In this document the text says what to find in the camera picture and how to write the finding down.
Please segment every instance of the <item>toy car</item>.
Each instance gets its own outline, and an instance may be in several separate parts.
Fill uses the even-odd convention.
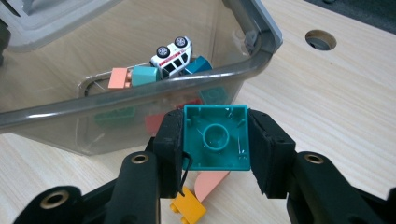
[[[160,70],[161,79],[176,77],[190,63],[192,43],[186,36],[179,36],[174,43],[157,48],[150,63]]]

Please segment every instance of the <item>yellow lego brick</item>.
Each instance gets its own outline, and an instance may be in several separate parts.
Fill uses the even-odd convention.
[[[206,209],[188,188],[183,187],[183,193],[185,196],[183,197],[178,194],[172,200],[170,207],[172,211],[180,213],[183,216],[181,223],[195,224],[206,213]]]

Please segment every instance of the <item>teal duplo block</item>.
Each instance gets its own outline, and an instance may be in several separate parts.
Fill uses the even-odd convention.
[[[210,65],[209,61],[206,58],[199,56],[184,68],[183,74],[188,75],[204,72],[207,70],[212,70],[212,65]]]
[[[160,80],[160,73],[156,67],[135,66],[132,71],[132,86],[140,86]]]
[[[133,118],[133,106],[100,113],[94,116],[95,122],[101,127],[130,125]]]
[[[224,105],[227,101],[227,92],[222,87],[216,87],[199,91],[204,105]]]
[[[183,150],[191,170],[250,170],[245,105],[185,105]],[[188,161],[183,163],[187,169]]]

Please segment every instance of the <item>salmon plastic piece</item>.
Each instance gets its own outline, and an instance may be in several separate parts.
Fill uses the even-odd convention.
[[[195,180],[194,190],[198,201],[207,195],[230,173],[230,171],[202,171]]]
[[[145,116],[146,131],[152,136],[157,135],[160,130],[161,124],[163,123],[163,117],[165,114],[156,114]]]
[[[110,90],[120,90],[131,87],[132,74],[127,68],[113,68],[111,77],[108,81]]]

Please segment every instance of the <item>light wood surface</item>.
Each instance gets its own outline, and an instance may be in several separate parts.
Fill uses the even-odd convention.
[[[355,187],[386,198],[396,187],[396,36],[295,0],[263,0],[284,44],[236,104],[268,113],[298,151],[327,156]],[[337,40],[330,51],[306,44],[314,29]],[[0,223],[10,223],[40,192],[61,185],[87,193],[118,175],[144,147],[82,157],[7,133],[0,135]],[[187,186],[196,174],[191,172]],[[163,223],[179,215],[162,200]],[[251,172],[231,172],[205,200],[200,223],[289,223],[285,200],[267,200]]]

